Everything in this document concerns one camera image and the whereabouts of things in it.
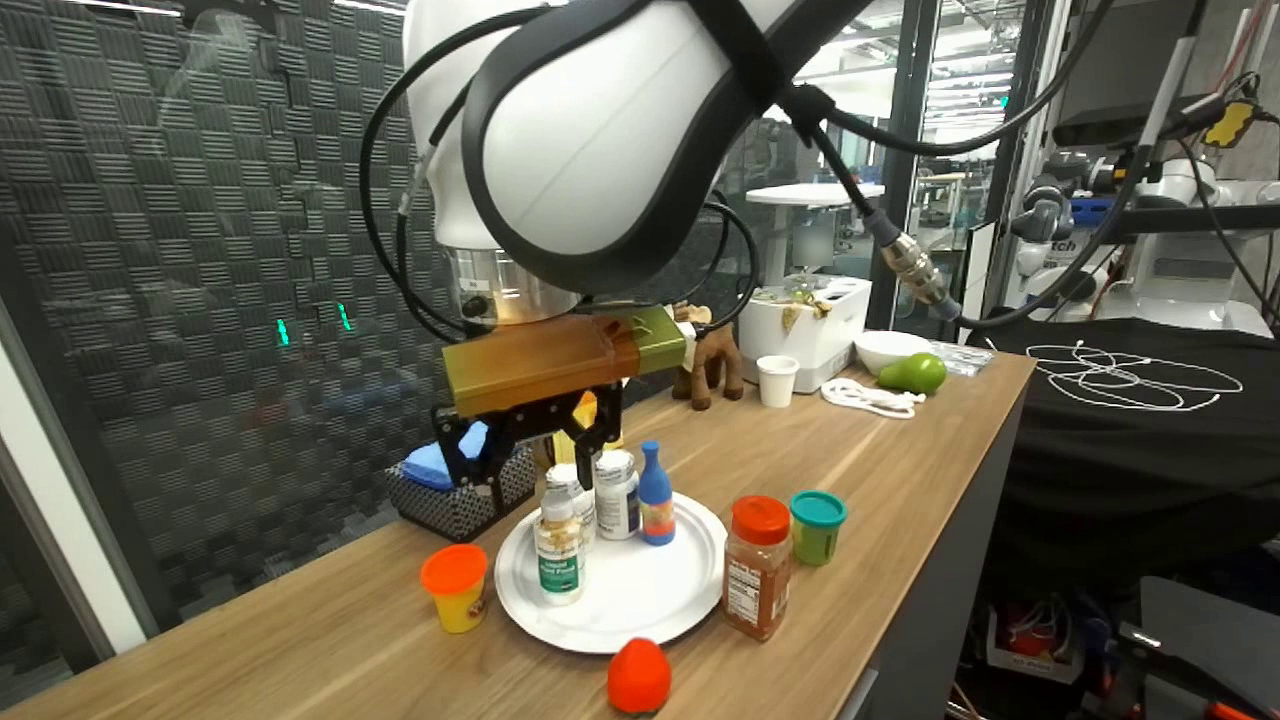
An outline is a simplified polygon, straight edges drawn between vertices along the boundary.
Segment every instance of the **condiment bottle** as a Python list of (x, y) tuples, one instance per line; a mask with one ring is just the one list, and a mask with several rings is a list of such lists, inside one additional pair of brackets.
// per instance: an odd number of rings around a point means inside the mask
[(674, 536), (673, 475), (658, 459), (655, 441), (643, 441), (640, 453), (643, 453), (643, 471), (637, 484), (637, 499), (640, 499), (640, 527), (637, 531), (643, 545), (673, 545), (673, 536)]
[(597, 454), (597, 536), (599, 541), (630, 536), (630, 489), (637, 489), (637, 454), (623, 447), (604, 447)]
[(770, 495), (740, 495), (722, 548), (722, 615), (761, 642), (786, 611), (790, 521)]
[(577, 471), (548, 471), (536, 516), (536, 584), (548, 598), (584, 592), (584, 516)]

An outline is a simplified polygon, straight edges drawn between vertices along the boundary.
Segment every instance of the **green cup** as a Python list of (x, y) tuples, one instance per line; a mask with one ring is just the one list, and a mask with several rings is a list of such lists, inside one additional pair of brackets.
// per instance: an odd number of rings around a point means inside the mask
[(848, 521), (838, 495), (832, 490), (798, 490), (790, 495), (794, 545), (790, 560), (818, 568), (837, 552), (838, 522)]

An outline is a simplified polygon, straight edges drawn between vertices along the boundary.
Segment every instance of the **small jar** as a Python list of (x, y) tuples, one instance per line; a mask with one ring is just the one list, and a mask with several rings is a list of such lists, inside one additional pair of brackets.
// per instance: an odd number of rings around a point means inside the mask
[(732, 503), (722, 548), (722, 615), (761, 642), (786, 611), (790, 584), (790, 516), (770, 495)]

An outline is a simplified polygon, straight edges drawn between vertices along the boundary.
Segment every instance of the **white bowl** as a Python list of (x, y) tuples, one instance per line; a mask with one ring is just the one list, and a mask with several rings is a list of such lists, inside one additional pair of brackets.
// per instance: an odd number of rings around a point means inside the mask
[(875, 377), (879, 369), (909, 359), (916, 351), (931, 351), (931, 340), (910, 335), (910, 331), (859, 331), (855, 340), (855, 359)]

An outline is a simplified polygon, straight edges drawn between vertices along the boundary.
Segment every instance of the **paper plate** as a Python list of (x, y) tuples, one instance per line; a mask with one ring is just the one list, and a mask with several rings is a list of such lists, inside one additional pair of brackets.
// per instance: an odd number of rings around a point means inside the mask
[(669, 642), (720, 603), (722, 522), (698, 499), (674, 490), (673, 545), (589, 541), (584, 592), (551, 603), (536, 584), (536, 513), (495, 552), (495, 598), (536, 641), (611, 655), (630, 634)]

